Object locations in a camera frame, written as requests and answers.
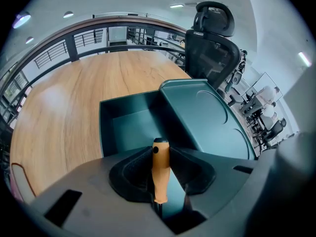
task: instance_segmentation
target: black railing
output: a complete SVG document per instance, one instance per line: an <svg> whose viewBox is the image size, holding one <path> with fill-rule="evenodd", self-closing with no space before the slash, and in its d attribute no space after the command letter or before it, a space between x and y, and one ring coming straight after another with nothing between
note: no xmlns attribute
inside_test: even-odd
<svg viewBox="0 0 316 237"><path fill-rule="evenodd" d="M138 41L138 44L133 45L115 45L115 46L105 46L93 50L89 50L83 53L79 53L77 51L78 47L86 46L90 43L100 43L102 42L102 35L103 30L107 29L107 41L106 45L108 45L108 34L109 34L109 28L110 27L118 27L118 26L126 26L127 29L134 28L134 29L142 29L141 36L138 36L138 40L136 40L136 36L133 36L133 33L130 33L129 31L126 31L126 39L131 39L134 43ZM178 61L184 62L184 48L180 47L177 44L171 43L176 47L175 48L169 48L164 46L157 45L154 40L155 39L161 39L159 37L154 36L155 31L162 31L167 32L171 34L177 34L179 36L185 37L185 29L180 28L178 26L172 25L170 23L166 23L160 20L152 19L152 18L144 18L144 17L135 17L135 16L111 16L111 17L105 17L105 18L95 18L92 20L86 20L77 24L74 24L72 26L69 26L67 28L64 28L52 36L48 37L47 39L40 42L38 45L36 45L28 54L26 54L14 68L2 70L0 71L0 81L3 81L2 87L0 87L0 96L3 97L3 94L5 93L6 89L10 85L12 81L15 81L16 76L22 71L22 69L33 60L36 61L36 64L38 68L46 64L47 62L50 62L52 59L58 57L59 55L62 55L63 53L68 53L69 57L58 62L57 64L51 66L47 70L45 70L43 73L41 73L39 76L31 80L30 82L27 82L26 85L23 87L19 87L19 92L14 96L13 99L10 99L11 102L8 102L6 105L5 113L9 112L9 118L6 120L7 124L9 125L15 118L17 118L19 112L17 111L19 107L21 107L21 101L23 98L27 97L26 90L29 87L32 87L32 85L48 74L49 72L53 71L56 68L59 68L60 66L68 63L68 62L74 62L79 60L82 57L85 57L90 54L99 54L101 52L116 52L116 51L122 51L122 50L129 50L129 49L144 49L144 50L163 50L167 51L168 53L172 54ZM144 41L145 37L150 36L152 40L146 39Z"/></svg>
<svg viewBox="0 0 316 237"><path fill-rule="evenodd" d="M89 44L96 44L102 41L103 30L94 30L91 33L81 34L75 36L76 47L86 46Z"/></svg>
<svg viewBox="0 0 316 237"><path fill-rule="evenodd" d="M52 61L53 59L57 58L58 56L64 53L67 53L67 47L65 42L63 41L60 44L46 51L44 54L40 55L34 61L38 69L40 69L40 67L44 66L47 62Z"/></svg>

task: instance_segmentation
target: yellow screwdriver handle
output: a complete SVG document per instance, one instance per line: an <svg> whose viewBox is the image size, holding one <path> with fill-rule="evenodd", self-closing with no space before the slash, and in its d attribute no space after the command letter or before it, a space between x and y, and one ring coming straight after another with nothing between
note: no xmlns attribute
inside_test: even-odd
<svg viewBox="0 0 316 237"><path fill-rule="evenodd" d="M155 202L163 204L168 201L167 186L170 177L169 142L157 138L153 144L153 169L152 176L155 185Z"/></svg>

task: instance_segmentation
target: fluorescent light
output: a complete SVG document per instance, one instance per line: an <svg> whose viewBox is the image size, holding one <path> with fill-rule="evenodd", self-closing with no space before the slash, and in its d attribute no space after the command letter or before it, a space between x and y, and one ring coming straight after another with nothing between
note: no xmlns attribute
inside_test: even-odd
<svg viewBox="0 0 316 237"><path fill-rule="evenodd" d="M16 19L14 20L12 27L14 29L18 28L21 25L24 25L30 18L31 18L31 15L29 13L22 12L16 16Z"/></svg>
<svg viewBox="0 0 316 237"><path fill-rule="evenodd" d="M69 18L71 16L73 16L73 12L72 11L66 11L65 14L64 14L64 18Z"/></svg>
<svg viewBox="0 0 316 237"><path fill-rule="evenodd" d="M170 6L170 8L177 8L177 7L183 7L183 5L182 4L177 4L177 5Z"/></svg>
<svg viewBox="0 0 316 237"><path fill-rule="evenodd" d="M33 37L28 37L28 38L26 39L25 44L30 43L32 40L34 40L34 38L33 38Z"/></svg>
<svg viewBox="0 0 316 237"><path fill-rule="evenodd" d="M301 57L301 59L304 61L307 67L311 66L312 63L306 58L303 52L300 52L298 55Z"/></svg>

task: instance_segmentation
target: chair headrest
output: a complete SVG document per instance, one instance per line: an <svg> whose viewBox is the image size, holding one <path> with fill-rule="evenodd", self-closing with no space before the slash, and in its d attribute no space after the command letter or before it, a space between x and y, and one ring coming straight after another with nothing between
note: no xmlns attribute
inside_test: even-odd
<svg viewBox="0 0 316 237"><path fill-rule="evenodd" d="M192 28L197 32L208 32L225 37L234 34L235 21L231 11L220 2L200 2Z"/></svg>

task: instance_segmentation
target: wood grain tabletop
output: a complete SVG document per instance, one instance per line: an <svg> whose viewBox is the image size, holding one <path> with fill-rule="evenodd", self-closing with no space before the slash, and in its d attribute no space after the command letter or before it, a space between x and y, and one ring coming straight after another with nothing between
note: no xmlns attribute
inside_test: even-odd
<svg viewBox="0 0 316 237"><path fill-rule="evenodd" d="M64 65L34 86L19 114L10 163L38 195L75 167L102 157L99 102L190 78L156 51L124 51Z"/></svg>

